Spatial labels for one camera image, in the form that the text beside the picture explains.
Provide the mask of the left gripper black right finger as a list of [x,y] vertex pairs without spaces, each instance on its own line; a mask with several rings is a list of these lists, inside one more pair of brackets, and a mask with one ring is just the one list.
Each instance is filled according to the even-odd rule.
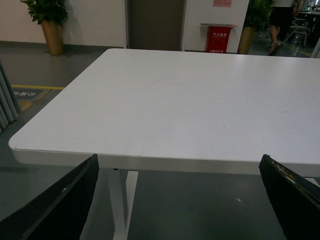
[[288,240],[320,238],[320,188],[264,154],[259,171],[267,196]]

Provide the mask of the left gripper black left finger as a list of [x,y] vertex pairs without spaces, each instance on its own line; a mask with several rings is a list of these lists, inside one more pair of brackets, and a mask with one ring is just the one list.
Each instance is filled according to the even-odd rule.
[[93,154],[43,193],[0,222],[2,240],[78,240],[99,175]]

